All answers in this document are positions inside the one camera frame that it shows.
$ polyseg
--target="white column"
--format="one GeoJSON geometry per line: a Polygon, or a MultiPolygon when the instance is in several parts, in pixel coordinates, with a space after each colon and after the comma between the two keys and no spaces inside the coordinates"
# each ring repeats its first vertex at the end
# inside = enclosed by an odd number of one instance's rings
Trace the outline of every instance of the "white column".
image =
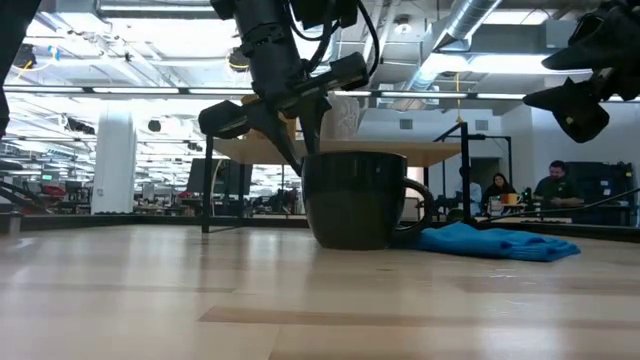
{"type": "Polygon", "coordinates": [[[136,127],[125,102],[110,102],[100,113],[91,212],[133,212],[136,127]]]}

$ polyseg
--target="dark shirt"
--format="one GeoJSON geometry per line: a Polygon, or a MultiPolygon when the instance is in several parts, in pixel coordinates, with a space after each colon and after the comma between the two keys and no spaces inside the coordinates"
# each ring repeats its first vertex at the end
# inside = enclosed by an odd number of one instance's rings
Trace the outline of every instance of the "dark shirt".
{"type": "Polygon", "coordinates": [[[540,180],[538,186],[536,186],[536,191],[534,191],[533,194],[541,196],[545,201],[549,201],[554,198],[581,198],[582,196],[578,187],[566,177],[554,180],[549,176],[540,180]]]}
{"type": "Polygon", "coordinates": [[[496,184],[492,184],[482,194],[482,206],[485,206],[489,202],[489,198],[505,194],[516,194],[516,190],[511,185],[498,187],[496,184]]]}

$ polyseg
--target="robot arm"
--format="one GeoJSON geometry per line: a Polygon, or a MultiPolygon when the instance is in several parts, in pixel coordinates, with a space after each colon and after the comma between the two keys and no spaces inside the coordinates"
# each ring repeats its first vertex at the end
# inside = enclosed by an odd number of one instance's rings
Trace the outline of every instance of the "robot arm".
{"type": "Polygon", "coordinates": [[[569,39],[569,47],[542,64],[551,70],[592,69],[587,81],[527,95],[524,103],[553,112],[564,132],[584,143],[608,124],[600,101],[618,94],[629,101],[640,95],[640,0],[605,1],[584,15],[569,39]]]}
{"type": "Polygon", "coordinates": [[[331,109],[327,91],[365,86],[370,73],[359,53],[332,62],[331,70],[322,75],[312,77],[311,73],[337,28],[332,23],[351,26],[357,21],[358,8],[368,17],[366,9],[360,0],[212,0],[211,4],[221,19],[235,19],[242,39],[240,51],[249,59],[257,96],[242,106],[225,101],[203,110],[198,119],[202,133],[234,138],[250,129],[260,131],[300,175],[302,165],[280,115],[299,118],[307,152],[318,152],[322,117],[331,109]],[[323,25],[318,50],[310,60],[301,59],[296,48],[291,10],[305,27],[323,25]]]}

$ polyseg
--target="mug handle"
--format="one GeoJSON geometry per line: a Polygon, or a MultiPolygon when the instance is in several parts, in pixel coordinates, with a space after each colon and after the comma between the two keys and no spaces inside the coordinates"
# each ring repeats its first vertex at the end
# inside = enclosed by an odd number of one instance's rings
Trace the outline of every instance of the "mug handle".
{"type": "Polygon", "coordinates": [[[422,195],[422,197],[424,198],[424,204],[425,204],[424,216],[422,217],[422,219],[420,219],[420,221],[418,221],[418,223],[412,226],[398,227],[393,232],[394,237],[400,236],[404,238],[404,237],[418,235],[424,228],[427,227],[427,225],[429,225],[429,223],[431,222],[429,206],[433,204],[433,195],[431,195],[431,191],[429,191],[429,189],[426,186],[420,184],[417,181],[414,181],[405,177],[403,182],[404,182],[405,188],[412,189],[420,193],[420,195],[422,195]]]}

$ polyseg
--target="blue towel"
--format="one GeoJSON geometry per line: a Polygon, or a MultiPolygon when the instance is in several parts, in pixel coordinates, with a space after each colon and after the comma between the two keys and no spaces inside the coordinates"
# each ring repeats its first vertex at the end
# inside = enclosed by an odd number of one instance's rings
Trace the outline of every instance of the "blue towel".
{"type": "Polygon", "coordinates": [[[551,262],[580,254],[570,242],[525,231],[477,230],[456,223],[440,229],[426,229],[402,248],[493,259],[551,262]]]}

